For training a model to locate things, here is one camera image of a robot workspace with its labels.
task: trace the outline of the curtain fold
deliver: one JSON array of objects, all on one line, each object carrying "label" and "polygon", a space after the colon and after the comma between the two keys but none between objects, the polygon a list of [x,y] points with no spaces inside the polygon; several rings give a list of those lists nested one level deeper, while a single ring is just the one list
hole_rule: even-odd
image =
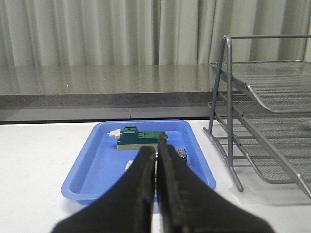
[{"label": "curtain fold", "polygon": [[[223,35],[308,34],[310,0],[0,0],[0,65],[216,61]],[[234,61],[311,58],[306,39],[235,40]]]}]

